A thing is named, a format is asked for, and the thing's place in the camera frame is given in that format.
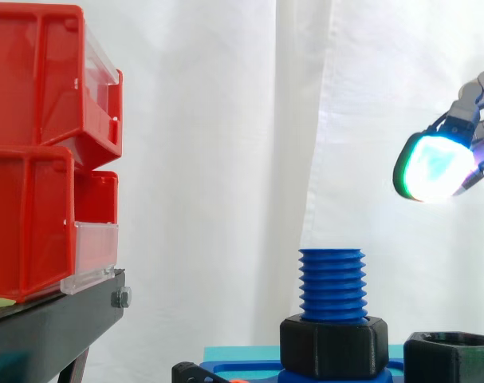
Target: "stacked storage bins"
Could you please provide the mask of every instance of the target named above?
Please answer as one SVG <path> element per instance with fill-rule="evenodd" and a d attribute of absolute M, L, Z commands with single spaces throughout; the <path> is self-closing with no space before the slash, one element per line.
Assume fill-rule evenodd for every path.
<path fill-rule="evenodd" d="M 79 7 L 0 3 L 0 298 L 113 276 L 122 82 Z"/>

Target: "red storage bin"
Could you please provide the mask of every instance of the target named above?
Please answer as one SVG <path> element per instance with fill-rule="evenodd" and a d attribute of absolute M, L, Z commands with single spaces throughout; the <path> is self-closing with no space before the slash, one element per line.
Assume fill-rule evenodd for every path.
<path fill-rule="evenodd" d="M 117 176 L 63 147 L 0 148 L 0 298 L 67 294 L 113 276 Z"/>
<path fill-rule="evenodd" d="M 122 82 L 78 6 L 0 3 L 0 145 L 59 144 L 86 169 L 117 159 Z"/>

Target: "robotic arm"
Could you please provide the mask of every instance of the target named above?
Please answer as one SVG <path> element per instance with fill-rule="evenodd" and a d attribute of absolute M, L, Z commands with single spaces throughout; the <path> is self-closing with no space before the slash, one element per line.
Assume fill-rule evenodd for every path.
<path fill-rule="evenodd" d="M 412 135 L 394 167 L 405 198 L 434 201 L 458 195 L 484 176 L 484 72 L 465 84 L 449 111 Z"/>

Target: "plastic drawer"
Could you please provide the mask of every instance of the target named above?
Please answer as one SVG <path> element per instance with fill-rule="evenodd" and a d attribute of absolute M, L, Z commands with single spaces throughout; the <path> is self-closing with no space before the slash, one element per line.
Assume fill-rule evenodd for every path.
<path fill-rule="evenodd" d="M 0 144 L 59 144 L 86 169 L 117 159 L 122 82 L 78 6 L 0 3 Z"/>
<path fill-rule="evenodd" d="M 117 176 L 63 147 L 0 148 L 0 298 L 72 294 L 113 276 Z"/>

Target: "nut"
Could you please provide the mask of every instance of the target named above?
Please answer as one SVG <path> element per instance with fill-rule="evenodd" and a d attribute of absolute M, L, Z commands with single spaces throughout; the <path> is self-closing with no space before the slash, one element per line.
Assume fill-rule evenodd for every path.
<path fill-rule="evenodd" d="M 120 309 L 127 309 L 132 303 L 132 289 L 127 286 L 121 287 L 116 294 L 115 306 Z"/>
<path fill-rule="evenodd" d="M 404 344 L 407 383 L 484 383 L 484 336 L 413 333 Z"/>
<path fill-rule="evenodd" d="M 316 380 L 373 379 L 388 363 L 387 323 L 366 317 L 360 325 L 307 322 L 300 315 L 281 324 L 281 363 Z"/>

